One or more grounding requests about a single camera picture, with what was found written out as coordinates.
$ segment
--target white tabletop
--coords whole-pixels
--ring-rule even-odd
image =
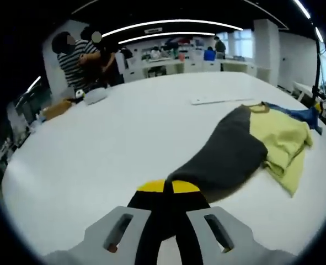
[[[186,73],[114,87],[107,99],[80,103],[47,121],[14,153],[3,193],[15,226],[40,254],[66,250],[85,229],[136,188],[165,178],[204,145],[227,113],[240,105],[191,105],[199,96],[252,97],[290,109],[304,106],[244,73]],[[312,131],[300,186],[293,198],[265,171],[213,205],[248,225],[270,249],[293,254],[326,219],[326,128]]]

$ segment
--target white cabinet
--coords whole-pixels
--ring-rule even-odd
[[[237,63],[237,62],[224,62],[223,63],[223,70],[225,72],[242,72],[248,73],[248,65],[244,63]]]
[[[185,62],[184,73],[197,73],[202,72],[202,62]]]
[[[145,76],[143,74],[142,69],[136,69],[136,70],[126,70],[124,72],[124,81],[125,83],[141,80],[144,79]]]
[[[204,72],[220,72],[220,63],[216,61],[204,61],[203,62]]]
[[[270,83],[270,76],[271,76],[271,70],[270,69],[266,69],[266,68],[262,68],[262,67],[258,67],[257,68],[257,75],[256,77],[258,79],[261,79],[267,83]]]
[[[167,69],[167,75],[173,75],[178,73],[176,65],[167,65],[166,69]]]
[[[257,67],[253,65],[248,65],[247,67],[247,74],[256,77],[257,75]]]

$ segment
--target black ceiling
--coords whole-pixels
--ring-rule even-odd
[[[197,2],[194,6],[173,2],[126,4],[98,0],[76,14],[73,11],[89,0],[0,1],[0,113],[6,104],[22,94],[42,75],[46,79],[41,53],[42,42],[67,19],[75,19],[100,27],[102,33],[141,22],[161,19],[201,19],[252,28],[253,20],[268,18],[280,28],[284,26],[259,8],[244,0]],[[315,38],[309,20],[292,0],[252,0],[282,21],[289,32]],[[313,14],[317,25],[326,23],[326,0],[301,0]],[[142,28],[116,35],[118,40],[141,36]],[[220,32],[220,27],[200,24],[167,24],[164,31]]]

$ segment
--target curved ceiling light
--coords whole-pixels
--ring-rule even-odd
[[[317,34],[317,37],[318,37],[319,41],[323,42],[321,32],[319,32],[319,29],[317,27],[315,27],[315,31],[316,31],[316,34]]]
[[[293,0],[297,6],[300,8],[300,10],[302,11],[302,13],[304,13],[305,17],[307,17],[308,19],[311,18],[309,12],[306,10],[306,8],[302,5],[302,3],[299,0]]]
[[[31,85],[30,87],[26,90],[26,93],[29,93],[31,91],[31,89],[35,86],[35,84],[37,83],[37,81],[39,81],[41,78],[41,76],[39,76]]]
[[[133,29],[133,28],[138,28],[138,27],[148,26],[148,25],[155,25],[155,24],[162,24],[162,23],[176,23],[176,22],[177,23],[179,23],[179,22],[203,23],[203,24],[217,25],[217,26],[222,26],[222,27],[227,27],[227,28],[232,28],[232,29],[237,29],[237,30],[244,30],[237,26],[232,26],[232,25],[223,24],[223,23],[219,23],[219,22],[213,22],[213,21],[197,20],[197,19],[167,19],[167,20],[144,22],[144,23],[139,23],[139,24],[135,24],[135,25],[131,25],[131,26],[125,26],[121,29],[115,29],[113,31],[103,34],[102,38],[109,36],[111,34],[123,31],[123,30],[127,30],[127,29]]]
[[[257,4],[255,4],[255,3],[253,3],[253,2],[251,2],[249,0],[243,0],[243,1],[246,2],[246,3],[249,3],[251,5],[253,5],[254,7],[257,7],[258,9],[262,10],[264,13],[266,13],[266,14],[270,15],[271,17],[273,17],[275,20],[277,20],[280,24],[283,25],[284,28],[282,28],[282,30],[284,30],[284,29],[289,30],[289,28],[287,27],[287,25],[285,25],[282,21],[280,21],[274,15],[272,15],[271,13],[269,13],[266,9],[263,9],[262,7],[258,6]]]
[[[93,4],[93,3],[97,2],[97,1],[98,1],[98,0],[93,0],[93,1],[91,1],[91,2],[89,2],[89,3],[86,3],[85,5],[81,6],[80,8],[77,8],[77,9],[76,9],[75,11],[73,11],[71,14],[72,14],[72,15],[73,15],[73,14],[76,14],[78,11],[82,10],[83,8],[89,6],[90,4]]]
[[[120,41],[119,44],[127,43],[129,41],[134,40],[141,40],[145,38],[151,38],[151,37],[158,37],[158,36],[167,36],[167,35],[207,35],[207,36],[215,36],[214,33],[206,33],[206,32],[167,32],[167,33],[158,33],[158,34],[152,34],[152,35],[146,35],[141,37],[136,37],[128,40]]]

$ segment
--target yellow shirt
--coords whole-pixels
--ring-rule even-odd
[[[309,126],[268,106],[249,108],[250,133],[268,150],[265,167],[293,196],[302,173],[304,147],[312,146]]]

